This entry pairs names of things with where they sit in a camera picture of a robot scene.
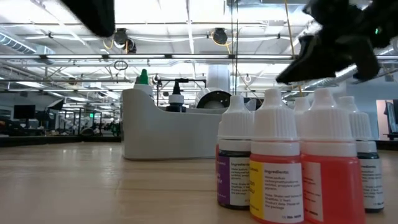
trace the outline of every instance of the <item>purple label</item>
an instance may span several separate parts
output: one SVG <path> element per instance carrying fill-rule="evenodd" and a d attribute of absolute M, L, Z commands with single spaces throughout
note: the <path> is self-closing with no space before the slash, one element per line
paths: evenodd
<path fill-rule="evenodd" d="M 229 205 L 229 157 L 218 156 L 217 182 L 218 202 Z"/>

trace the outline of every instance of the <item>wooden tabletop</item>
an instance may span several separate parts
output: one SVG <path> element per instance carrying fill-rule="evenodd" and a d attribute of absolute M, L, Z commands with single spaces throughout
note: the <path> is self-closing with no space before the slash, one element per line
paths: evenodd
<path fill-rule="evenodd" d="M 380 152 L 386 208 L 397 223 L 398 152 Z M 216 202 L 214 160 L 133 162 L 120 143 L 0 149 L 2 224 L 256 223 Z"/>

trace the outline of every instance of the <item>yellow label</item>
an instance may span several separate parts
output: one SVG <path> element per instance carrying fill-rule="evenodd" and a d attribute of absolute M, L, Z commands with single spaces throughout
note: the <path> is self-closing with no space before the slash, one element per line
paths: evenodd
<path fill-rule="evenodd" d="M 264 218 L 262 163 L 250 161 L 250 212 L 258 218 Z"/>

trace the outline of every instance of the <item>white label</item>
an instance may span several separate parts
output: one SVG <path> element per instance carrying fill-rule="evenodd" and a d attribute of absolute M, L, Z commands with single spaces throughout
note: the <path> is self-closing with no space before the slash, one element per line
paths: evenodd
<path fill-rule="evenodd" d="M 384 208 L 380 159 L 360 159 L 365 208 Z"/>
<path fill-rule="evenodd" d="M 229 158 L 230 204 L 249 206 L 249 161 L 250 158 Z"/>
<path fill-rule="evenodd" d="M 264 219 L 275 223 L 304 221 L 301 164 L 263 163 Z"/>
<path fill-rule="evenodd" d="M 323 222 L 321 164 L 303 162 L 304 213 Z"/>

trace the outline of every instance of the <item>green bottle cap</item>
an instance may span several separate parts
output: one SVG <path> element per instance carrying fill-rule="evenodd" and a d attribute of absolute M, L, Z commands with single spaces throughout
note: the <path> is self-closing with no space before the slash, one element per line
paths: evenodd
<path fill-rule="evenodd" d="M 141 76 L 139 77 L 139 84 L 149 85 L 148 74 L 146 69 L 142 69 Z"/>

